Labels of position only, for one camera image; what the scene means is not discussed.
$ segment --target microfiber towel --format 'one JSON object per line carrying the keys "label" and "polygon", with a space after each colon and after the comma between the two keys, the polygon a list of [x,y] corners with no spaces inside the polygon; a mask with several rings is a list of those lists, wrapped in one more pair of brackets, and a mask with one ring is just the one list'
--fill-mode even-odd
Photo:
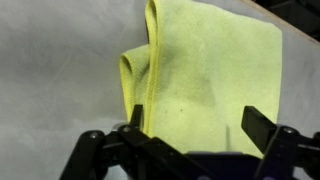
{"label": "microfiber towel", "polygon": [[241,129],[246,105],[277,119],[281,31],[191,0],[149,0],[149,44],[120,58],[128,119],[144,105],[143,132],[182,153],[261,156]]}

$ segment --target metal screw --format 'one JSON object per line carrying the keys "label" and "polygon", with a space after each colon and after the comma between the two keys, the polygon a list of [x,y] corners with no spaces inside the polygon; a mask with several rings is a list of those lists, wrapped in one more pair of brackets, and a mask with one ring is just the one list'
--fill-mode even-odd
{"label": "metal screw", "polygon": [[94,139],[94,138],[96,138],[98,135],[99,135],[99,134],[98,134],[97,132],[93,132],[93,133],[90,134],[90,137],[91,137],[92,139]]}
{"label": "metal screw", "polygon": [[263,180],[276,180],[276,179],[273,177],[264,177]]}
{"label": "metal screw", "polygon": [[293,134],[296,132],[296,130],[292,129],[292,128],[289,128],[289,127],[285,127],[283,128],[283,130],[286,132],[286,133],[289,133],[289,134]]}
{"label": "metal screw", "polygon": [[130,130],[131,130],[131,129],[130,129],[129,126],[126,126],[126,127],[123,128],[123,131],[124,131],[124,132],[129,132]]}
{"label": "metal screw", "polygon": [[211,180],[208,176],[200,176],[197,180]]}

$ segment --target white surface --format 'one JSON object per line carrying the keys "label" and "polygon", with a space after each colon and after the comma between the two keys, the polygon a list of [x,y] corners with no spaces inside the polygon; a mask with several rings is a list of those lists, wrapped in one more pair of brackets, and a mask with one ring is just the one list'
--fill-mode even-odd
{"label": "white surface", "polygon": [[[270,21],[236,0],[206,2]],[[144,22],[144,0],[0,0],[1,180],[58,179],[82,132],[124,121],[118,57],[147,43]],[[279,122],[311,136],[320,129],[320,47],[277,26]]]}

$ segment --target yellow cloth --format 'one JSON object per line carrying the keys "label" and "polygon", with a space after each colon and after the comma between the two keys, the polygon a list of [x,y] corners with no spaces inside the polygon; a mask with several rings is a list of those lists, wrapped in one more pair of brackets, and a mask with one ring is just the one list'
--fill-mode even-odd
{"label": "yellow cloth", "polygon": [[185,153],[261,153],[241,129],[245,105],[276,120],[281,32],[272,24],[190,0],[149,0],[149,45],[125,52],[120,74],[130,119]]}

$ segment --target gray background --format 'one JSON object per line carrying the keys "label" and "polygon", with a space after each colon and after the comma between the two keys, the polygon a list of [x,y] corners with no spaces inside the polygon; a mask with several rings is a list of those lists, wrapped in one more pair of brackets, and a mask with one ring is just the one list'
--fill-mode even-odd
{"label": "gray background", "polygon": [[[206,0],[271,21],[237,0]],[[0,179],[58,179],[79,135],[125,120],[118,57],[147,43],[144,0],[0,0]],[[279,23],[279,122],[320,129],[320,46]],[[126,179],[113,168],[107,179]]]}

